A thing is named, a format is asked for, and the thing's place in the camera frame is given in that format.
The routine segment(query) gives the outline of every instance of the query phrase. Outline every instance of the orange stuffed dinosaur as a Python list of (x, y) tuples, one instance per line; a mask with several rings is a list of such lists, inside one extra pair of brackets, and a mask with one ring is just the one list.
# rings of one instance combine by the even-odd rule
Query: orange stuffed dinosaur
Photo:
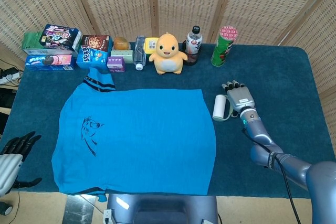
[(149, 61), (154, 61), (158, 74), (166, 72), (181, 73), (183, 60), (187, 60), (188, 57), (178, 50), (178, 42), (173, 35), (169, 33), (162, 35), (156, 43), (155, 51), (150, 55)]

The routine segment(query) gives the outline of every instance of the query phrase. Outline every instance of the table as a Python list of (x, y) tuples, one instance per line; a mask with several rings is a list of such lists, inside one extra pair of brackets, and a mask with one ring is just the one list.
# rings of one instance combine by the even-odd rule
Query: table
[[(202, 89), (212, 114), (221, 84), (237, 80), (249, 87), (256, 108), (274, 141), (282, 149), (309, 163), (334, 161), (307, 54), (297, 47), (234, 45), (221, 67), (210, 62), (214, 45), (203, 44), (198, 63), (184, 66), (181, 75), (156, 74), (153, 63), (142, 71), (127, 64), (125, 73), (113, 73), (117, 90), (137, 88)], [(29, 191), (58, 191), (52, 174), (51, 155), (58, 135), (59, 113), (88, 70), (25, 70), (4, 132), (2, 148), (10, 138), (36, 131), (43, 137), (24, 162), (19, 180), (42, 177)], [(280, 175), (256, 166), (249, 159), (252, 143), (241, 133), (239, 119), (214, 122), (217, 138), (215, 166), (209, 195), (286, 197)], [(308, 197), (291, 186), (293, 197)]]

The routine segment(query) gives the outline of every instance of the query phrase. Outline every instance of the green box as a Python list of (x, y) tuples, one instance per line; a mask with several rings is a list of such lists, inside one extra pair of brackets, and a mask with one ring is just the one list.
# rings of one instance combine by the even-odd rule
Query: green box
[(112, 50), (111, 57), (122, 57), (125, 63), (133, 63), (133, 50)]
[(78, 43), (75, 52), (57, 48), (46, 48), (39, 43), (41, 35), (42, 31), (26, 32), (22, 41), (22, 50), (28, 55), (77, 55), (80, 43)]

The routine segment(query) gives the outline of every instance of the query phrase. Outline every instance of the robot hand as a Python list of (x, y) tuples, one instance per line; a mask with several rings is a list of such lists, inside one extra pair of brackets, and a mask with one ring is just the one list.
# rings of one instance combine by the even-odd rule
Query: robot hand
[(250, 91), (244, 84), (239, 84), (237, 81), (227, 82), (222, 84), (222, 87), (227, 92), (227, 98), (231, 106), (238, 114), (243, 108), (254, 108), (254, 100)]
[(15, 137), (9, 140), (0, 153), (0, 197), (8, 193), (12, 188), (31, 187), (37, 185), (42, 179), (37, 178), (32, 182), (18, 182), (17, 174), (25, 161), (32, 146), (41, 135), (34, 136), (32, 131), (25, 136)]

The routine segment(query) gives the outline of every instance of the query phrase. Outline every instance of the woven panel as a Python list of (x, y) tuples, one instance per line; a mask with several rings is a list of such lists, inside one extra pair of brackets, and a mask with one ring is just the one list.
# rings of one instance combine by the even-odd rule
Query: woven panel
[(308, 0), (229, 0), (222, 26), (238, 29), (239, 44), (274, 45)]
[(159, 32), (172, 33), (178, 41), (184, 41), (194, 25), (201, 27), (203, 41), (214, 18), (219, 0), (158, 0)]
[(101, 34), (123, 36), (135, 41), (137, 35), (151, 36), (149, 0), (84, 0)]
[(323, 0), (286, 44), (307, 52), (319, 93), (336, 86), (336, 0)]
[(332, 146), (336, 155), (336, 98), (322, 104), (324, 117), (328, 125)]
[(42, 30), (47, 23), (89, 31), (74, 0), (0, 0), (0, 41), (22, 60), (23, 33)]

